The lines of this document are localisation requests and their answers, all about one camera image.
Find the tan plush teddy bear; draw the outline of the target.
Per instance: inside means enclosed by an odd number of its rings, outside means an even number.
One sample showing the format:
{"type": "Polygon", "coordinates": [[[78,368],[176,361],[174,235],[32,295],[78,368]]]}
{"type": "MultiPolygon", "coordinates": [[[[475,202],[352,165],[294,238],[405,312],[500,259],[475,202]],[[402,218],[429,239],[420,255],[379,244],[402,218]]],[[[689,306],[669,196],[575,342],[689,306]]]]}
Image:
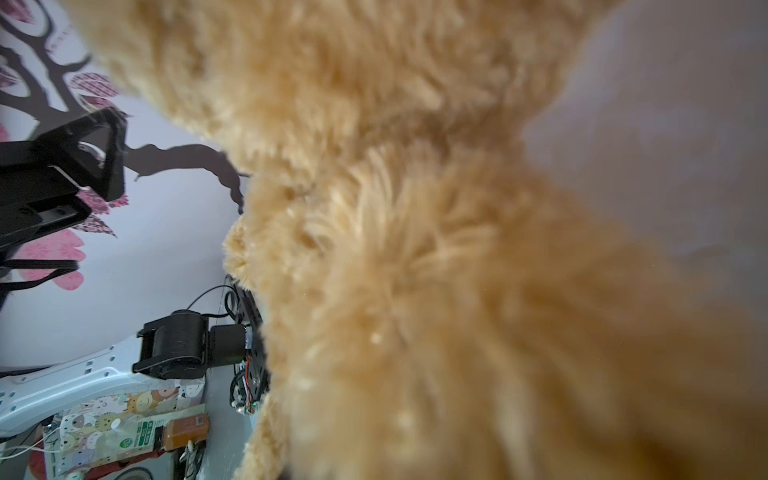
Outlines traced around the tan plush teddy bear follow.
{"type": "Polygon", "coordinates": [[[68,1],[250,178],[238,479],[763,479],[763,335],[529,165],[611,1],[68,1]]]}

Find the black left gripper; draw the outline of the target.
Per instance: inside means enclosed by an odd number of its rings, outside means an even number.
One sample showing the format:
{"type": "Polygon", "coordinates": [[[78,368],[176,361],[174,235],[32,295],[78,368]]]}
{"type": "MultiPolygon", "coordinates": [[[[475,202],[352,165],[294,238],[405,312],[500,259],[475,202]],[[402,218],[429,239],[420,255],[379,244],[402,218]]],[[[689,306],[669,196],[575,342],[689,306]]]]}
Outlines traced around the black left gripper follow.
{"type": "Polygon", "coordinates": [[[127,121],[115,107],[94,111],[30,142],[1,145],[1,260],[24,244],[82,223],[91,208],[78,198],[89,187],[111,202],[124,195],[127,121]],[[97,131],[108,133],[104,159],[80,148],[97,131]],[[73,181],[60,172],[59,167],[73,181]]]}

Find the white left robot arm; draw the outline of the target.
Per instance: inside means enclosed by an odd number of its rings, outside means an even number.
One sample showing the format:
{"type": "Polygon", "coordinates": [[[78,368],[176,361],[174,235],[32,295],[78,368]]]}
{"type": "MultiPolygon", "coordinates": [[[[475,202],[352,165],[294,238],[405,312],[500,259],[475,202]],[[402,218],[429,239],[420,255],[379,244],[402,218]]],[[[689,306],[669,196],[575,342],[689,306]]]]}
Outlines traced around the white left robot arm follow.
{"type": "MultiPolygon", "coordinates": [[[[19,259],[18,251],[85,222],[89,189],[111,203],[125,193],[127,122],[106,108],[1,146],[1,297],[78,271],[69,259],[19,259]]],[[[255,350],[253,327],[210,325],[212,313],[190,308],[150,321],[138,333],[91,356],[1,379],[1,438],[11,439],[83,400],[120,387],[205,376],[255,350]]]]}

